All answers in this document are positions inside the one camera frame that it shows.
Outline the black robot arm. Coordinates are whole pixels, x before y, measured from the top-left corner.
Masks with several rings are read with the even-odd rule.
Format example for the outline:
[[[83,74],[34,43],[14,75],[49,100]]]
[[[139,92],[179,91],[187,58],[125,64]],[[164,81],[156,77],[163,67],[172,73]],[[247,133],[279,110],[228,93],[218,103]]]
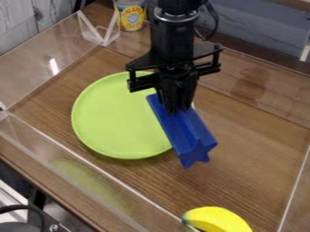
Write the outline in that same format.
[[[193,42],[200,36],[196,24],[203,12],[219,19],[209,0],[157,0],[149,21],[149,50],[125,65],[128,90],[155,89],[168,114],[189,108],[199,78],[220,71],[222,45]],[[201,41],[211,38],[200,36]]]

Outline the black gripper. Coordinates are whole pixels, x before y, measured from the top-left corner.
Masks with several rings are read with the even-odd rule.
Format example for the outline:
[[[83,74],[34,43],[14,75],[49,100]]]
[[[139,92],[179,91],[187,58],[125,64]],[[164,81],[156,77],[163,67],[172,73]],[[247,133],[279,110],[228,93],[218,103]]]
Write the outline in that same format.
[[[187,61],[164,63],[153,52],[147,52],[141,57],[132,60],[125,65],[125,71],[129,73],[127,86],[129,92],[139,92],[155,87],[157,74],[147,74],[137,78],[136,72],[149,69],[164,68],[173,71],[184,68],[199,76],[218,73],[220,71],[219,54],[223,46],[219,43],[196,43],[193,45],[193,57]],[[156,92],[164,111],[175,115],[177,108],[185,111],[191,107],[195,96],[199,76],[196,74],[184,74],[177,81],[169,78],[160,78],[156,83]]]

